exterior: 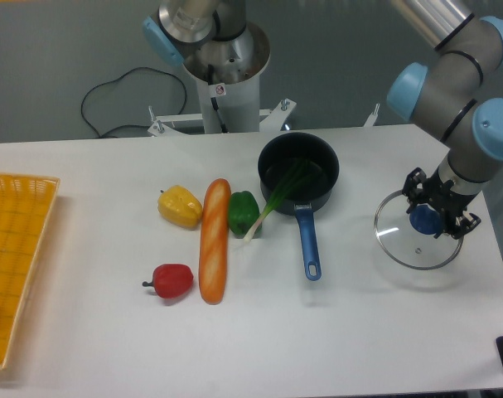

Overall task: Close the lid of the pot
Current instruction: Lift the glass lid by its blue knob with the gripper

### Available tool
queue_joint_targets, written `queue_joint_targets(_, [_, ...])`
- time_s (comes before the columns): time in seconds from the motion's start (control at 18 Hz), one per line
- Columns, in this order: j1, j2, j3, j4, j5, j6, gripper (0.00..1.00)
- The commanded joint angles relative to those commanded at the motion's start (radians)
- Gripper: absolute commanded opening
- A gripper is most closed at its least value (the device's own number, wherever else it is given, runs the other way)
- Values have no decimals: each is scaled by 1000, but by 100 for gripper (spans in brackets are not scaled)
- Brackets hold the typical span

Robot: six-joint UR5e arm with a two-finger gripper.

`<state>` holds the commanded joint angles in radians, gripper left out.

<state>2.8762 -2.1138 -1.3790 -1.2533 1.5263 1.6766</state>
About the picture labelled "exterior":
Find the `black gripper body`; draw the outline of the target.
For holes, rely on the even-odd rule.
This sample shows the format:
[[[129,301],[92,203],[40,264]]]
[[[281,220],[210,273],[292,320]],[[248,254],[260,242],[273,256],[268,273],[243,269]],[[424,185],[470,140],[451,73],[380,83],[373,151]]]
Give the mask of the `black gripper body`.
[[[471,195],[462,195],[452,190],[453,181],[442,182],[439,175],[432,175],[425,182],[428,204],[439,213],[445,224],[456,224],[472,201]]]

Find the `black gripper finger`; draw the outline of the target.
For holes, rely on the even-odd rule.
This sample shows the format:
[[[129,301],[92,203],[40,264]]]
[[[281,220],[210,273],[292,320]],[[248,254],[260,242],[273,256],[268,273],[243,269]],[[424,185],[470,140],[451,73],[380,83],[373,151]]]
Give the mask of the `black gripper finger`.
[[[426,173],[420,167],[416,167],[405,178],[401,194],[406,197],[409,204],[406,210],[407,214],[411,214],[417,206],[427,203],[428,196],[423,188],[426,180]]]
[[[472,232],[481,223],[481,218],[473,213],[464,211],[460,216],[444,214],[441,216],[442,226],[434,234],[437,239],[441,235],[449,235],[454,240],[459,240]]]

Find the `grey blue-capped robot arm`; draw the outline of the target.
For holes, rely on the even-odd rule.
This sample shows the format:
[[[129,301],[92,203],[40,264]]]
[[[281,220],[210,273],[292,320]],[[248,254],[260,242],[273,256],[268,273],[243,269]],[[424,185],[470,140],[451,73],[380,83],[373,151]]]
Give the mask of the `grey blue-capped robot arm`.
[[[392,84],[388,106],[447,145],[437,171],[411,172],[403,194],[410,220],[427,205],[438,234],[458,239],[479,223],[472,199],[503,164],[503,99],[477,103],[472,93],[503,63],[503,21],[476,17],[459,1],[396,1],[394,8],[438,53],[433,67],[413,63]],[[143,21],[152,49],[195,78],[207,133],[253,132],[268,38],[242,1],[164,1]]]

